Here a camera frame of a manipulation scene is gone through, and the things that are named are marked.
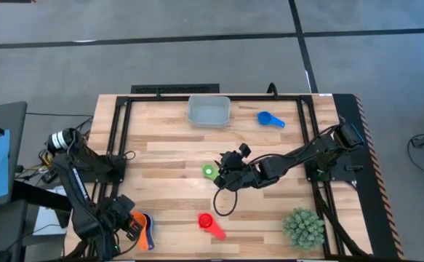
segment green object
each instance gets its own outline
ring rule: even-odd
[[[202,167],[202,173],[204,174],[205,178],[209,178],[211,180],[214,180],[219,175],[217,170],[215,170],[215,168],[213,168],[213,166],[210,164],[205,164]]]
[[[320,220],[312,210],[295,208],[293,213],[283,220],[283,223],[283,232],[291,237],[293,247],[307,251],[324,242],[325,222]]]

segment black metal frame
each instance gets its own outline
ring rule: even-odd
[[[316,121],[316,115],[315,115],[315,109],[313,107],[313,99],[311,95],[279,95],[278,91],[273,83],[270,84],[268,87],[267,93],[271,93],[273,95],[223,95],[228,98],[230,98],[231,101],[295,101],[297,104],[297,110],[299,113],[299,119],[300,119],[300,126],[302,129],[302,136],[304,143],[308,143],[309,141],[309,134],[307,129],[307,123],[305,122],[305,114],[304,114],[304,108],[303,108],[303,102],[308,107],[308,113],[311,118],[311,125],[313,129],[313,135],[318,135],[319,133],[319,127]],[[131,109],[132,109],[132,103],[134,102],[152,102],[152,101],[187,101],[189,99],[190,95],[168,95],[168,96],[162,96],[160,94],[157,94],[156,96],[149,96],[149,97],[129,97],[129,96],[118,96],[116,98],[116,106],[115,111],[113,113],[113,121],[111,123],[111,131],[110,131],[110,137],[108,139],[108,147],[107,147],[107,154],[113,153],[113,148],[115,144],[115,137],[116,137],[116,128],[118,127],[119,123],[119,114],[121,112],[121,107],[125,106],[125,112],[124,112],[124,121],[123,126],[121,129],[121,137],[120,137],[120,144],[119,144],[119,150],[118,155],[124,154],[124,150],[126,148],[126,139],[127,139],[127,133],[128,133],[128,127],[129,127],[129,118],[131,115]],[[310,177],[313,172],[316,172],[316,170],[313,170],[308,165],[305,166],[305,171],[307,174],[307,177]],[[329,181],[324,181],[324,190],[325,194],[327,196],[327,204],[329,207],[329,210],[332,212],[332,214],[337,217],[336,213],[336,207],[335,207],[335,201],[333,198],[332,188]],[[107,183],[101,183],[100,184],[100,190],[98,194],[98,201],[100,201],[103,197],[106,195],[106,187]],[[113,196],[113,193],[117,194],[118,191],[118,184],[113,185],[113,191],[111,192],[111,196]],[[316,205],[316,213],[320,218],[323,218],[323,212],[319,207]],[[331,254],[330,248],[329,248],[329,240],[327,237],[327,231],[325,228],[324,232],[324,238],[325,243],[323,244],[323,253],[325,258]],[[335,232],[335,242],[337,246],[337,253],[340,255],[345,255],[344,252],[344,244],[339,236],[338,233]],[[93,254],[93,249],[89,249],[89,255]]]

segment orange object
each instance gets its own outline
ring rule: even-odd
[[[136,211],[131,212],[132,217],[142,226],[142,230],[140,231],[139,241],[137,242],[137,246],[142,251],[148,250],[148,241],[147,241],[147,218],[144,214]]]
[[[207,232],[214,234],[219,240],[225,240],[226,233],[215,222],[215,219],[209,213],[199,214],[199,227]]]

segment blue scoop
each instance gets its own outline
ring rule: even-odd
[[[284,122],[276,118],[267,111],[262,111],[257,114],[258,122],[262,125],[274,124],[279,127],[284,127]]]

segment gray plastic bin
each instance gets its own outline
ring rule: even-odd
[[[188,118],[193,127],[224,128],[229,122],[231,101],[227,97],[192,95],[189,97]]]

